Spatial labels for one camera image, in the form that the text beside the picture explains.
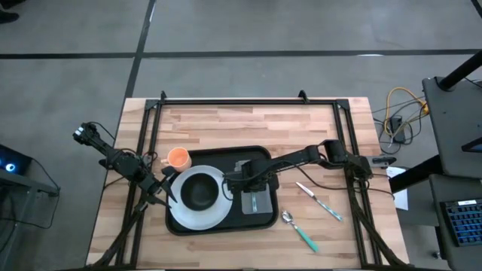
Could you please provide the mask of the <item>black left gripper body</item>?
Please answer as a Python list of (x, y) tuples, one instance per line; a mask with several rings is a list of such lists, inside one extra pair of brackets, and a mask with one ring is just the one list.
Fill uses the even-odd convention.
[[(161, 170), (161, 172), (165, 176), (175, 177), (176, 171), (172, 167), (166, 167)], [(153, 172), (149, 169), (141, 169), (139, 173), (134, 175), (134, 183), (141, 189), (141, 196), (139, 199), (137, 209), (139, 211), (143, 211), (148, 202), (148, 196), (157, 196), (163, 189), (162, 189), (162, 180), (159, 181)]]

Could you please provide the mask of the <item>black bowl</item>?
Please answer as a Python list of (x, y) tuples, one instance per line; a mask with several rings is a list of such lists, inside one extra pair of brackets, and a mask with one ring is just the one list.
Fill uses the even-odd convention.
[(218, 182), (204, 173), (188, 177), (181, 186), (181, 198), (184, 205), (193, 211), (204, 211), (214, 205), (218, 198)]

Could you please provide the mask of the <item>orange cup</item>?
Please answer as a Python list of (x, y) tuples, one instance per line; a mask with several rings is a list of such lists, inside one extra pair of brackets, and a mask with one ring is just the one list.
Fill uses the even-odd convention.
[(192, 166), (191, 156), (187, 149), (177, 147), (173, 148), (166, 156), (161, 160), (163, 166), (171, 166), (177, 172), (183, 172)]

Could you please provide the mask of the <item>spoon with green handle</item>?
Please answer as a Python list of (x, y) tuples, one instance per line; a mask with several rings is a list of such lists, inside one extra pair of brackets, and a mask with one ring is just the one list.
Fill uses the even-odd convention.
[(319, 252), (318, 245), (304, 232), (298, 225), (294, 222), (293, 216), (286, 210), (282, 211), (282, 220), (286, 224), (290, 224), (300, 235), (300, 237), (305, 241), (306, 244), (312, 249), (314, 252)]

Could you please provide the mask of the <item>white round plate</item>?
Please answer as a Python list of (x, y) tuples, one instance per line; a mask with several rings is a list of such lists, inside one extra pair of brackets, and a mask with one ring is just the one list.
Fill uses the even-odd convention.
[[(211, 175), (217, 182), (219, 194), (216, 202), (210, 208), (204, 211), (193, 211), (187, 208), (182, 202), (181, 186), (185, 180), (197, 173)], [(212, 166), (194, 166), (180, 173), (171, 185), (178, 202), (174, 202), (169, 198), (170, 213), (183, 227), (190, 230), (207, 230), (225, 219), (232, 206), (232, 193), (223, 188), (224, 173)]]

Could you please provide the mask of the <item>knife with patterned handle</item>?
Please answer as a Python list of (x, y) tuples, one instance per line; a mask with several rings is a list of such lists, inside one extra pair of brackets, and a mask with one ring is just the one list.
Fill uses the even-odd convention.
[(317, 202), (325, 211), (327, 211), (329, 214), (331, 214), (336, 220), (342, 221), (343, 218), (341, 215), (339, 215), (337, 212), (332, 210), (330, 207), (328, 207), (326, 204), (324, 204), (321, 200), (319, 200), (314, 192), (312, 192), (309, 188), (305, 187), (302, 185), (300, 182), (297, 182), (296, 185), (304, 191), (310, 198), (312, 198), (315, 202)]

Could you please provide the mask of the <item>black plastic tray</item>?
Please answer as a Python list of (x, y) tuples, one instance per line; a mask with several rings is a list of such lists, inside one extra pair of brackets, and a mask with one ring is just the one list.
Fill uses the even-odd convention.
[[(223, 173), (234, 169), (235, 162), (240, 160), (254, 160), (258, 158), (271, 158), (270, 152), (261, 146), (245, 146), (237, 148), (218, 148), (210, 150), (197, 150), (190, 152), (194, 166), (212, 166)], [(263, 230), (272, 227), (278, 219), (278, 201), (276, 190), (270, 191), (273, 212), (259, 215), (244, 215), (242, 212), (241, 193), (233, 194), (232, 206), (223, 221), (207, 230), (190, 230), (183, 227), (172, 216), (169, 209), (166, 210), (166, 228), (177, 236), (193, 236), (210, 233), (227, 233), (246, 230)]]

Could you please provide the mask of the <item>grey side table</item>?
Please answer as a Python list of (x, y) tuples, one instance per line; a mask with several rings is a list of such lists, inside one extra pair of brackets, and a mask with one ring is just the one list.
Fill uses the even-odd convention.
[(0, 182), (29, 187), (36, 191), (48, 193), (50, 196), (59, 195), (59, 190), (51, 184), (43, 184), (22, 175), (9, 173), (3, 169), (0, 169)]

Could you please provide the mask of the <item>black power adapter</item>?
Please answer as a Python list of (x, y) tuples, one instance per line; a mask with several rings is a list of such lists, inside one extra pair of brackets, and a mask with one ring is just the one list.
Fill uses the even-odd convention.
[(395, 143), (404, 143), (406, 140), (404, 134), (403, 119), (401, 116), (394, 116), (389, 119), (389, 125), (392, 132), (392, 140)]

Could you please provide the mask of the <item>black cart beam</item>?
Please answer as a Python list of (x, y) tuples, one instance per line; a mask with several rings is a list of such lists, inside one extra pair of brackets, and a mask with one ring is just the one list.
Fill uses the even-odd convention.
[(432, 174), (441, 175), (443, 173), (441, 158), (439, 155), (435, 155), (417, 166), (391, 177), (389, 179), (390, 188), (393, 193), (397, 193), (421, 181), (425, 181)]

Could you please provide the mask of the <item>backlit keyboard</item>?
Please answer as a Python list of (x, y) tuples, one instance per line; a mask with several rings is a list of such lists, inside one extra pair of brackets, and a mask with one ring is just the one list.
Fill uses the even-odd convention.
[(446, 201), (440, 206), (457, 247), (482, 245), (482, 199)]

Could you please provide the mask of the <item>dark grey desk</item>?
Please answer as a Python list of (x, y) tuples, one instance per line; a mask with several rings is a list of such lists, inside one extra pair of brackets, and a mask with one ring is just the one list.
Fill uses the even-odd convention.
[(443, 258), (452, 271), (482, 271), (482, 245), (457, 247), (445, 223), (441, 203), (482, 199), (482, 183), (478, 179), (430, 175), (432, 197), (438, 219), (438, 242)]

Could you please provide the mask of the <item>black monitor corner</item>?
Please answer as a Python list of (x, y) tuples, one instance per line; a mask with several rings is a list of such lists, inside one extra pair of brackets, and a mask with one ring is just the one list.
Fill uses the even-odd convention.
[(464, 152), (482, 153), (482, 137), (462, 146)]

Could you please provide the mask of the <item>black pole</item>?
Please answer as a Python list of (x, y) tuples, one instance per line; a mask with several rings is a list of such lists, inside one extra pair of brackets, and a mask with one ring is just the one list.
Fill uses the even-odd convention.
[(457, 85), (463, 78), (470, 75), (482, 66), (482, 50), (479, 50), (471, 58), (466, 60), (448, 76), (438, 80), (438, 86), (443, 91), (450, 92), (451, 88)]

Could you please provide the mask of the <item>black metal table frame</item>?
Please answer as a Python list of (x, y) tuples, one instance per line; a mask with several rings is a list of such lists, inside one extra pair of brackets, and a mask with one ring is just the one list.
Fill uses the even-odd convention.
[[(324, 139), (342, 139), (351, 152), (380, 151), (367, 98), (167, 98), (160, 125), (146, 99), (124, 103), (115, 144), (153, 148), (165, 157), (175, 147), (188, 150), (260, 145), (275, 157)], [(127, 237), (124, 256), (107, 271), (135, 269), (360, 269), (386, 263), (367, 230), (352, 216), (341, 171), (306, 166), (279, 174), (281, 207), (294, 215), (319, 246), (311, 251), (294, 228), (277, 219), (266, 230), (181, 237), (171, 234), (162, 206), (147, 209)], [(336, 220), (296, 183), (342, 216)]]

